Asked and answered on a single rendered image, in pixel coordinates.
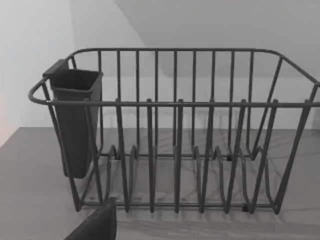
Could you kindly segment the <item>dark grey cutlery holder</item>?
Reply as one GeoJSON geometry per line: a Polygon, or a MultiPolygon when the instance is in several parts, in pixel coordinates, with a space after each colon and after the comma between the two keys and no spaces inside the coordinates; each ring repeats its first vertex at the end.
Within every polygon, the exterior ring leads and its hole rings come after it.
{"type": "MultiPolygon", "coordinates": [[[[67,61],[59,59],[43,76],[49,77],[53,98],[58,101],[101,100],[103,74],[99,71],[70,69],[67,61]]],[[[83,179],[92,161],[85,107],[58,105],[55,110],[63,127],[71,176],[83,179]]]]}

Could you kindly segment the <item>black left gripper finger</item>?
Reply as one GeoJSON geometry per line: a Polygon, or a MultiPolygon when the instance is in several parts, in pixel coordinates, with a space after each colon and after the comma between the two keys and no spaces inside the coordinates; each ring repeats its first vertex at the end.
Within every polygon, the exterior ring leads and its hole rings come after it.
{"type": "Polygon", "coordinates": [[[110,197],[63,240],[116,240],[116,198],[110,197]]]}

